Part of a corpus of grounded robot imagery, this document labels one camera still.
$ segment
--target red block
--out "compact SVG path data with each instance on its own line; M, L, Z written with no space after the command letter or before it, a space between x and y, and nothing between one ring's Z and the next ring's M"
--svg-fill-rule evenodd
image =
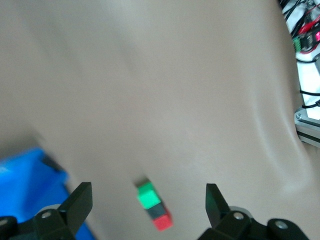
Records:
M152 220L154 226L158 231L162 232L168 228L171 228L174 223L172 222L171 215L168 211L166 211L166 214Z

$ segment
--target block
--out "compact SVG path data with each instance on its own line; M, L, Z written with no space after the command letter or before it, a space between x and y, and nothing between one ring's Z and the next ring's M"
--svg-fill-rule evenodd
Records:
M153 222L153 225L155 226L155 228L160 232L162 232L166 229L169 229L174 225L172 218L171 218L171 215L167 210L166 210L165 215L162 215L162 216L152 220L152 222Z
M165 206L161 203L146 210L151 219L157 219L165 214L167 214Z
M150 209L155 205L161 203L160 197L158 196L151 182L138 187L137 198L139 199L144 209Z

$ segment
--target bolt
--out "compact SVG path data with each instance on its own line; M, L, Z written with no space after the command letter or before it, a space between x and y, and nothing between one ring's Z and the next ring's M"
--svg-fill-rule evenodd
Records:
M240 212L235 212L235 213L233 214L233 216L234 216L234 218L237 219L237 220L242 220L242 219L245 218L244 215L243 215L242 213L240 213Z
M51 216L51 212L46 211L45 213L43 213L43 214L41 215L41 218L46 219L46 218L48 218L48 217L50 217L50 216Z
M8 219L3 219L0 221L0 226L6 225L8 223Z
M288 225L285 222L280 221L280 220L276 221L275 225L280 229L287 229L288 228Z

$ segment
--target table surface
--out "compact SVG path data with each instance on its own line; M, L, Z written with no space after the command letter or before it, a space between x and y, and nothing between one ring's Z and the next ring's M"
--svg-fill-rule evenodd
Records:
M206 183L257 221L319 236L319 150L300 142L277 1L0 2L1 157L37 144L91 181L101 239L195 240ZM157 232L150 179L173 216Z

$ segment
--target green terminal connector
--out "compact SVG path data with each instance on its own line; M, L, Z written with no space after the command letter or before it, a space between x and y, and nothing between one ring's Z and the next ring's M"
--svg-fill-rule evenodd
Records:
M151 182L138 187L137 198L144 209L150 209L161 203L161 200Z
M294 39L292 39L292 42L293 42L293 46L294 46L295 52L296 53L301 52L302 49L301 49L300 38L299 37L295 37Z

